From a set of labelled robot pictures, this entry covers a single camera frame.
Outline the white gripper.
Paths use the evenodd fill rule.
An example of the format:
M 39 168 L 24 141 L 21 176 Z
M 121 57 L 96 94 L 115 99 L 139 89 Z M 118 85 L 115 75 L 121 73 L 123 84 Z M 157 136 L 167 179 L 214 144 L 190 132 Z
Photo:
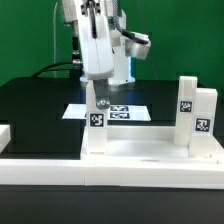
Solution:
M 114 62 L 108 19 L 100 2 L 75 0 L 84 73 L 93 81 L 96 107 L 110 107 L 108 78 Z

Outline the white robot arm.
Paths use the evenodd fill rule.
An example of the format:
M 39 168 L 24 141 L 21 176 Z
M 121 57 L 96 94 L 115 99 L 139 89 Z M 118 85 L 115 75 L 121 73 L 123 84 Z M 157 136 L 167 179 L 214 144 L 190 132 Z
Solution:
M 130 58 L 145 60 L 151 42 L 146 34 L 126 29 L 119 0 L 62 0 L 65 22 L 79 39 L 83 71 L 94 89 L 99 110 L 110 106 L 110 86 L 134 83 Z

